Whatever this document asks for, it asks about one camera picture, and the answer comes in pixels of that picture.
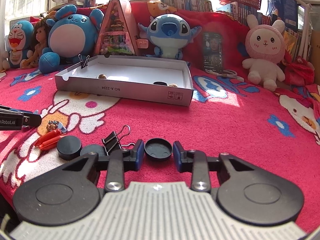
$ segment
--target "white box tray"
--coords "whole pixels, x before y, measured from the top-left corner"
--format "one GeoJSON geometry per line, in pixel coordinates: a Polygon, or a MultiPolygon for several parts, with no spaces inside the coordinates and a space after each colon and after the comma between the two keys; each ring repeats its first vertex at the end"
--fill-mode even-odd
{"type": "Polygon", "coordinates": [[[58,90],[189,106],[193,85],[187,63],[182,60],[98,55],[81,68],[75,64],[55,75],[58,90]],[[99,79],[105,74],[107,79],[99,79]],[[154,85],[154,82],[178,87],[154,85]]]}

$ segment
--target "white bunny plush toy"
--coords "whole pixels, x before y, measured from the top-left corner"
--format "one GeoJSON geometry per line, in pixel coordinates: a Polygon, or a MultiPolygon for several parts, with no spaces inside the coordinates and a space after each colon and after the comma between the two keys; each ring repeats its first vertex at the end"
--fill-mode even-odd
{"type": "Polygon", "coordinates": [[[284,22],[276,20],[272,26],[259,25],[257,18],[247,16],[250,27],[245,38],[245,48],[251,58],[242,62],[245,69],[249,69],[248,80],[253,84],[261,84],[265,89],[275,91],[276,80],[285,79],[283,71],[277,66],[285,53],[284,22]]]}

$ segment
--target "triangular dollhouse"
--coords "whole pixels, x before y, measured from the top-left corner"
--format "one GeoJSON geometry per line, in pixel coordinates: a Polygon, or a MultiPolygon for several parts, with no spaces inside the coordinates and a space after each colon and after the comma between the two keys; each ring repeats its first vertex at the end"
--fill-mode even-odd
{"type": "Polygon", "coordinates": [[[110,0],[101,24],[94,55],[141,56],[139,31],[127,1],[110,0]]]}

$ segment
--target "blue plush toy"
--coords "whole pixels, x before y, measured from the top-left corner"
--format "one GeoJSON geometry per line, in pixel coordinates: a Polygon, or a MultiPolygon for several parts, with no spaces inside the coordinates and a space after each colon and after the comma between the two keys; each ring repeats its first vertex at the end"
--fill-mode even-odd
{"type": "Polygon", "coordinates": [[[77,7],[69,4],[56,13],[57,22],[53,19],[46,21],[52,29],[48,37],[49,48],[43,49],[43,55],[39,59],[41,73],[57,71],[61,57],[76,64],[80,61],[79,54],[85,59],[92,52],[98,39],[103,13],[99,9],[93,9],[87,17],[76,12],[77,7]]]}
{"type": "Polygon", "coordinates": [[[182,59],[181,49],[193,42],[201,32],[201,26],[190,29],[188,23],[175,14],[164,14],[155,18],[149,27],[138,23],[140,30],[147,33],[147,38],[155,47],[155,55],[148,57],[162,57],[182,59]]]}
{"type": "Polygon", "coordinates": [[[17,22],[8,35],[9,50],[3,55],[8,60],[2,62],[2,68],[19,68],[22,60],[30,58],[33,52],[29,50],[33,25],[28,21],[17,22]]]}

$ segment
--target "black round puck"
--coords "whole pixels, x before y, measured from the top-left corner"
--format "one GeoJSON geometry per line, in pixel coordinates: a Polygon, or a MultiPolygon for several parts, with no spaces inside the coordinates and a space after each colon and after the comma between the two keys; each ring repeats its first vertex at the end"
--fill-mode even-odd
{"type": "Polygon", "coordinates": [[[172,154],[172,146],[165,139],[153,138],[146,142],[144,151],[153,161],[165,161],[172,154]]]}
{"type": "Polygon", "coordinates": [[[156,81],[153,82],[154,85],[160,85],[160,86],[167,86],[168,84],[166,82],[162,82],[162,81],[156,81]]]}
{"type": "Polygon", "coordinates": [[[71,161],[80,156],[82,143],[80,139],[73,135],[62,137],[57,144],[59,157],[66,161],[71,161]]]}
{"type": "Polygon", "coordinates": [[[89,145],[83,147],[83,149],[80,152],[80,156],[85,155],[89,152],[97,153],[99,156],[106,156],[106,152],[105,152],[104,148],[98,144],[89,144],[89,145]]]}

